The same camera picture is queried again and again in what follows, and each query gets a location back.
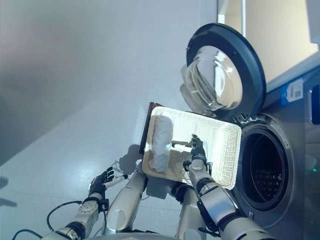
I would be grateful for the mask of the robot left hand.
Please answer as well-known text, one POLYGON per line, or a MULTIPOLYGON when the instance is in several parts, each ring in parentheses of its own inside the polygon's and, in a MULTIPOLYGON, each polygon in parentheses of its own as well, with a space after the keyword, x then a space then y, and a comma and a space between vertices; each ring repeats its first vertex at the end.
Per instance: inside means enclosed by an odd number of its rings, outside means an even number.
POLYGON ((91 181, 88 190, 88 197, 91 197, 93 194, 100 194, 102 199, 104 199, 105 192, 108 188, 119 184, 127 178, 127 174, 114 176, 114 170, 111 166, 91 181))

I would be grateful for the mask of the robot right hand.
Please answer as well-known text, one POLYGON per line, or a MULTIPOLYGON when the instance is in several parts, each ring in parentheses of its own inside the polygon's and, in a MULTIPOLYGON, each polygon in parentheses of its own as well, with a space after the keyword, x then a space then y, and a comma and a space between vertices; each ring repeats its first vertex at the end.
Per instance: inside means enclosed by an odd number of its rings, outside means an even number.
POLYGON ((179 151, 190 153, 192 157, 201 156, 205 160, 207 159, 206 158, 206 151, 204 149, 204 143, 195 134, 191 135, 190 141, 173 140, 171 142, 171 147, 176 150, 179 150, 179 151))

